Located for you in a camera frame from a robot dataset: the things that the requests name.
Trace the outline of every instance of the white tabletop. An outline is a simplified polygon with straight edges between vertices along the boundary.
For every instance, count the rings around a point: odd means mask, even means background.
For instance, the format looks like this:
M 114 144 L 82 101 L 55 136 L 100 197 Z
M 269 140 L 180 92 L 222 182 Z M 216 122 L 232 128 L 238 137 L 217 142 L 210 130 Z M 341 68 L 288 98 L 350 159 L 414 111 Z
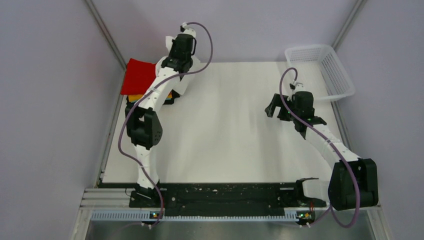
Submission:
M 196 75 L 173 105 L 158 113 L 163 127 L 156 152 L 162 183 L 271 183 L 316 177 L 329 180 L 331 169 L 321 155 L 295 131 L 292 122 L 265 114 L 286 69 L 285 62 L 211 63 Z M 299 78 L 312 93 L 325 93 L 318 65 L 298 67 Z M 285 79 L 287 94 L 288 82 Z M 118 152 L 125 119 L 123 100 L 113 135 L 103 183 L 135 183 L 137 163 Z M 322 117 L 340 137 L 332 106 L 316 102 Z M 135 156 L 125 134 L 125 152 Z

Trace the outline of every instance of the gray wall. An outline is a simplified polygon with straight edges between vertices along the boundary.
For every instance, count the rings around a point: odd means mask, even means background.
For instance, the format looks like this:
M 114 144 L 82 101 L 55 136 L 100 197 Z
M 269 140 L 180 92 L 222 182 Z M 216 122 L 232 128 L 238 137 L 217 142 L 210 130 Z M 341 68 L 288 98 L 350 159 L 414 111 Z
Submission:
M 294 45 L 332 44 L 356 0 L 94 0 L 126 60 L 157 62 L 183 22 L 212 34 L 214 62 L 284 60 Z M 209 57 L 199 27 L 197 56 Z
M 0 239 L 65 240 L 122 73 L 82 0 L 0 3 Z
M 378 165 L 396 239 L 422 239 L 424 1 L 368 1 L 337 52 L 356 94 L 342 101 L 354 149 Z

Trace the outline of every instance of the plastic basket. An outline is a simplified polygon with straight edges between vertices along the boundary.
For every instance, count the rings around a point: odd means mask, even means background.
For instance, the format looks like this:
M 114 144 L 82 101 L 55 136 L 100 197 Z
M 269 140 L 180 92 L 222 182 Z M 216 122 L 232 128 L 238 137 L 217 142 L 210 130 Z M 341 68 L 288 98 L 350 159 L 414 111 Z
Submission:
M 355 93 L 355 87 L 345 68 L 337 57 L 334 49 L 329 45 L 315 44 L 308 46 L 292 47 L 284 51 L 289 67 L 299 66 L 302 70 L 303 63 L 317 64 L 325 81 L 327 95 L 317 96 L 316 101 L 337 101 Z M 322 81 L 321 76 L 309 81 Z

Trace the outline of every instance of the red cloth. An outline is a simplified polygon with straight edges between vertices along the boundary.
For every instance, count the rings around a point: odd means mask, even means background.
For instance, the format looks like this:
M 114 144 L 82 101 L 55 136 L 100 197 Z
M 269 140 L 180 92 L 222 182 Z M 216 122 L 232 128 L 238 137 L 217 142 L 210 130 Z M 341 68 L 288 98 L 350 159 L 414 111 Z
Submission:
M 126 65 L 122 95 L 145 94 L 156 78 L 156 64 L 131 58 Z

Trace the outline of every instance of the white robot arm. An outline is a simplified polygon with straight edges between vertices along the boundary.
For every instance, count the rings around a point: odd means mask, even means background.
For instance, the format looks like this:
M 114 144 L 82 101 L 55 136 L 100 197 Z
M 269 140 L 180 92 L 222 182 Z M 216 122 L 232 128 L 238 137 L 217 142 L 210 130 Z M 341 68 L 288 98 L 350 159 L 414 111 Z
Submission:
M 289 96 L 275 94 L 271 104 L 265 109 L 268 117 L 272 118 L 275 108 L 281 107 L 277 118 L 282 121 L 294 122 L 294 128 L 300 135 L 309 142 L 321 154 L 332 169 L 331 180 L 321 180 L 317 178 L 307 178 L 298 180 L 296 183 L 300 189 L 300 197 L 320 199 L 331 202 L 336 210 L 354 209 L 356 204 L 356 194 L 354 184 L 346 166 L 340 162 L 340 155 L 351 167 L 356 178 L 360 192 L 360 206 L 375 206 L 378 203 L 377 167 L 372 159 L 362 159 L 350 151 L 337 137 L 329 130 L 327 123 L 320 117 L 315 116 L 314 96 L 308 92 L 305 86 L 296 80 L 290 84 L 292 93 Z M 283 104 L 303 122 L 306 122 L 313 129 L 292 116 Z
M 156 113 L 161 109 L 167 96 L 173 90 L 179 95 L 183 95 L 189 83 L 193 80 L 194 74 L 183 77 L 176 76 L 159 87 L 154 88 L 166 78 L 187 72 L 194 72 L 200 68 L 200 61 L 194 56 L 196 50 L 196 31 L 183 24 L 181 32 L 176 37 L 166 37 L 166 48 L 169 56 L 164 56 L 156 64 L 156 78 L 147 92 L 152 91 L 147 99 L 142 101 L 136 108 L 127 124 L 127 134 L 134 144 L 136 157 L 143 163 L 143 167 L 138 166 L 137 183 L 145 189 L 153 189 L 153 184 L 143 172 L 144 170 L 157 183 L 159 177 L 156 171 L 154 150 L 162 137 L 162 127 Z

